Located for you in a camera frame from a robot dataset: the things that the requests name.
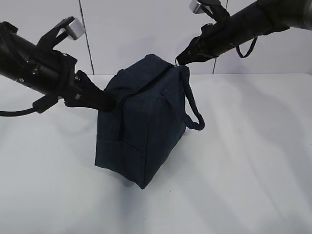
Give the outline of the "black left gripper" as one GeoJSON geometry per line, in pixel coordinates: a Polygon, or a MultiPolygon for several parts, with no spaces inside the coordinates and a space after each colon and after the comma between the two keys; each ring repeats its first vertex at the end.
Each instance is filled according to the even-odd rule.
{"type": "Polygon", "coordinates": [[[83,107],[110,112],[115,100],[99,89],[81,70],[77,59],[58,50],[31,52],[31,88],[43,96],[32,103],[32,112],[42,114],[58,103],[63,93],[67,107],[83,107]]]}

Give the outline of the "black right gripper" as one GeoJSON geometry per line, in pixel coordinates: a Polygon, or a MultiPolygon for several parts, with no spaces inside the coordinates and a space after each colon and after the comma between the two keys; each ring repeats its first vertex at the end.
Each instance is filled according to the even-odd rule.
{"type": "Polygon", "coordinates": [[[221,23],[207,23],[201,27],[201,35],[191,40],[187,48],[177,57],[179,65],[187,65],[194,62],[207,62],[208,60],[219,57],[213,51],[217,33],[221,29],[221,23]]]}

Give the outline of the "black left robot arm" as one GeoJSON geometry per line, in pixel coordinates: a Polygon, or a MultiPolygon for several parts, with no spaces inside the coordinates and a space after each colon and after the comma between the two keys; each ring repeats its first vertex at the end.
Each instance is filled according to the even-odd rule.
{"type": "Polygon", "coordinates": [[[64,100],[67,107],[84,107],[109,112],[115,100],[100,90],[81,70],[77,60],[54,47],[66,38],[77,40],[86,32],[75,17],[63,19],[43,35],[37,44],[18,35],[18,28],[7,21],[0,24],[0,74],[43,97],[21,111],[1,111],[2,117],[19,117],[45,112],[64,100]]]}

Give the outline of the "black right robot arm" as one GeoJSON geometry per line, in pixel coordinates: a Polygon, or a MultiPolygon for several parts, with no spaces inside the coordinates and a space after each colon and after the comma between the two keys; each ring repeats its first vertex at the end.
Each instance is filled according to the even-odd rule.
{"type": "Polygon", "coordinates": [[[246,58],[259,36],[291,27],[312,28],[310,0],[257,0],[234,15],[218,0],[194,0],[190,9],[194,14],[207,14],[216,23],[201,27],[201,35],[193,38],[176,57],[180,65],[206,62],[232,49],[236,49],[240,58],[246,58]]]}

